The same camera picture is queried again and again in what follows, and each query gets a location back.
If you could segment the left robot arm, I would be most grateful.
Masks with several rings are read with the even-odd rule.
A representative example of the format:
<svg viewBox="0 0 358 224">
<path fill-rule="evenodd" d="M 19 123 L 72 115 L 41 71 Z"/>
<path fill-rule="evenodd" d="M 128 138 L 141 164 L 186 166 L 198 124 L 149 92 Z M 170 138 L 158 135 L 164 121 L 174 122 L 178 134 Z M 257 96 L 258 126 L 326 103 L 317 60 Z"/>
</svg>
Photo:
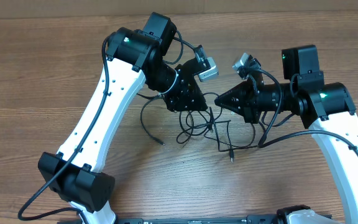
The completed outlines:
<svg viewBox="0 0 358 224">
<path fill-rule="evenodd" d="M 217 76 L 217 66 L 198 46 L 193 59 L 170 67 L 163 57 L 179 38 L 170 18 L 158 13 L 141 30 L 122 27 L 109 35 L 102 46 L 102 75 L 82 117 L 56 153 L 40 157 L 38 168 L 48 187 L 70 204 L 82 223 L 116 221 L 109 205 L 115 180 L 103 169 L 124 113 L 144 85 L 170 111 L 207 109 L 198 82 Z"/>
</svg>

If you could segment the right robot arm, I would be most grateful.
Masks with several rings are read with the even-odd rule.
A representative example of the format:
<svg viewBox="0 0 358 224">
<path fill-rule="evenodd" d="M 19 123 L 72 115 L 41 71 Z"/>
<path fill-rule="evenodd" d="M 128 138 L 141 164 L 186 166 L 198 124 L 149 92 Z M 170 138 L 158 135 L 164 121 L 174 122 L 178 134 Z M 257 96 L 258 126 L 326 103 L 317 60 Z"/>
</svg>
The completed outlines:
<svg viewBox="0 0 358 224">
<path fill-rule="evenodd" d="M 216 105 L 261 122 L 267 112 L 301 118 L 304 134 L 320 147 L 336 184 L 346 223 L 358 223 L 358 116 L 348 89 L 327 84 L 314 45 L 282 50 L 285 83 L 264 83 L 267 72 L 244 54 L 233 69 L 242 82 L 216 98 Z"/>
</svg>

